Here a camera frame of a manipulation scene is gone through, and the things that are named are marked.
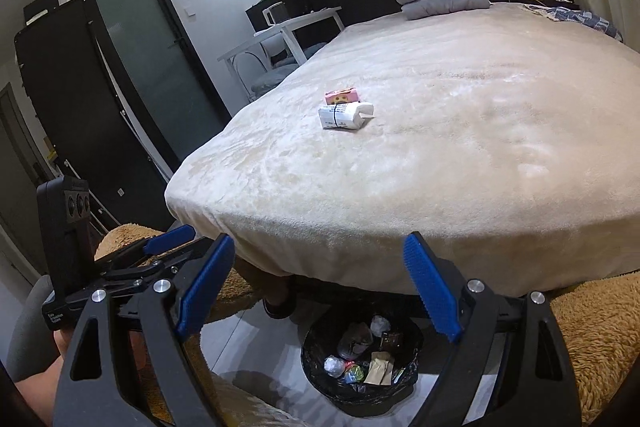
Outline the left hand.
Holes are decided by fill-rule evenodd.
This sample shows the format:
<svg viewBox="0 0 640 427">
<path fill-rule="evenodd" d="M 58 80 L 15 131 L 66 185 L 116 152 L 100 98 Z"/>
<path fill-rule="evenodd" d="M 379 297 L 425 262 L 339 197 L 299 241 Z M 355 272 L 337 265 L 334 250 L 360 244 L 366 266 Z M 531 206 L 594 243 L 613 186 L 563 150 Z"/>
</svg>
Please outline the left hand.
<svg viewBox="0 0 640 427">
<path fill-rule="evenodd" d="M 53 339 L 58 347 L 58 352 L 60 352 L 58 358 L 44 372 L 32 375 L 15 384 L 29 407 L 47 426 L 51 426 L 53 423 L 56 389 L 58 389 L 58 380 L 72 337 L 73 331 L 71 329 L 55 331 Z"/>
</svg>

